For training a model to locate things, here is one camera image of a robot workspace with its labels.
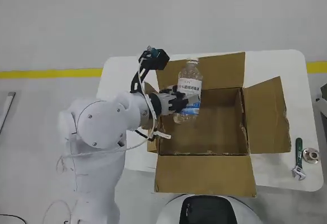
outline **wrench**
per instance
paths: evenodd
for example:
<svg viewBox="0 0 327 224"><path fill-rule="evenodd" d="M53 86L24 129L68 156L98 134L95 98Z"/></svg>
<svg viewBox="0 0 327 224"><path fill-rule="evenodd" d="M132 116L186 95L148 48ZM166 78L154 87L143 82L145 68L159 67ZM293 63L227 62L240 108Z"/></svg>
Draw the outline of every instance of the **wrench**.
<svg viewBox="0 0 327 224"><path fill-rule="evenodd" d="M303 154L303 140L301 138L296 139L296 166L292 170L293 177L299 176L299 180L304 180L306 175L303 172L302 165L302 154Z"/></svg>

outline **bottle label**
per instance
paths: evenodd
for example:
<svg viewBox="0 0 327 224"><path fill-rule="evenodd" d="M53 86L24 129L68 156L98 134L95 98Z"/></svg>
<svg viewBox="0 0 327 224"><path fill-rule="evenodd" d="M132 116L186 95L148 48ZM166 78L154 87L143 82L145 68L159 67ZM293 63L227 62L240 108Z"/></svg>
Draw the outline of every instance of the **bottle label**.
<svg viewBox="0 0 327 224"><path fill-rule="evenodd" d="M198 94L201 96L202 81L193 78L179 78L177 84L177 91L183 92L186 95ZM184 108L180 114L184 115L198 115L200 101L194 104L189 104Z"/></svg>

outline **cable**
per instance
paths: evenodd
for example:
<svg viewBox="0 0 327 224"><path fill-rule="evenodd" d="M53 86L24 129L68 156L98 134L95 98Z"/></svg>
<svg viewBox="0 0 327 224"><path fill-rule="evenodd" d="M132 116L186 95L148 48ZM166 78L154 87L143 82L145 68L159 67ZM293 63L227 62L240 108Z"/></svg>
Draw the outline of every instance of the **cable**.
<svg viewBox="0 0 327 224"><path fill-rule="evenodd" d="M59 202L61 202L62 204L64 204L65 207L67 208L67 210L68 210L68 214L69 214L69 222L66 222L66 223L71 224L71 220L72 220L72 211L70 210L68 203L66 203L66 202L63 201L63 200L55 200L55 201L53 201L53 202L50 204L50 206L46 209L46 211L45 211L45 213L44 213L43 219L41 220L41 224L44 224L44 223L45 223L46 214L49 212L50 208L51 208L53 205L55 205L56 203L59 203Z"/></svg>
<svg viewBox="0 0 327 224"><path fill-rule="evenodd" d="M17 218L19 219L20 221L22 221L24 224L28 224L27 221L25 221L23 218L19 217L19 216L15 216L15 215L12 215L12 214L0 214L0 216L9 216L9 217L14 217L14 218Z"/></svg>

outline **white cable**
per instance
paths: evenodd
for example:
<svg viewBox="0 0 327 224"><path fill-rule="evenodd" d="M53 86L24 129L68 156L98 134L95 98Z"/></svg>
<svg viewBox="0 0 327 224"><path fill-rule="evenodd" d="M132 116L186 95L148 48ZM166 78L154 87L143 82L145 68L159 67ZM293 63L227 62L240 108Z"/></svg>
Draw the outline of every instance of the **white cable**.
<svg viewBox="0 0 327 224"><path fill-rule="evenodd" d="M53 205L55 205L56 203L59 203L59 202L61 202L62 204L64 204L65 207L67 208L67 210L68 210L68 214L69 214L69 223L68 223L68 224L71 224L71 222L72 222L72 211L70 210L68 203L66 203L66 202L63 201L63 200L55 200L55 201L53 201L53 202L50 204L50 206L46 209L46 211L45 211L45 213L44 213L43 219L41 220L41 224L45 224L46 214L49 212L50 208L51 208Z"/></svg>

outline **open cardboard box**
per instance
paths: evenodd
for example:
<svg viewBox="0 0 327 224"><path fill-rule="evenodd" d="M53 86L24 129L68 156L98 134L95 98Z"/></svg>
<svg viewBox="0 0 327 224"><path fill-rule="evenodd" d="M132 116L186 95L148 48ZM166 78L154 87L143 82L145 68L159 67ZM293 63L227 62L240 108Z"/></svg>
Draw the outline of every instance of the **open cardboard box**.
<svg viewBox="0 0 327 224"><path fill-rule="evenodd" d="M160 90L177 84L185 63L156 71ZM158 153L155 191L255 197L250 153L291 150L281 79L244 88L245 53L200 58L198 69L203 87L196 122L162 116L158 129L172 137L148 145Z"/></svg>

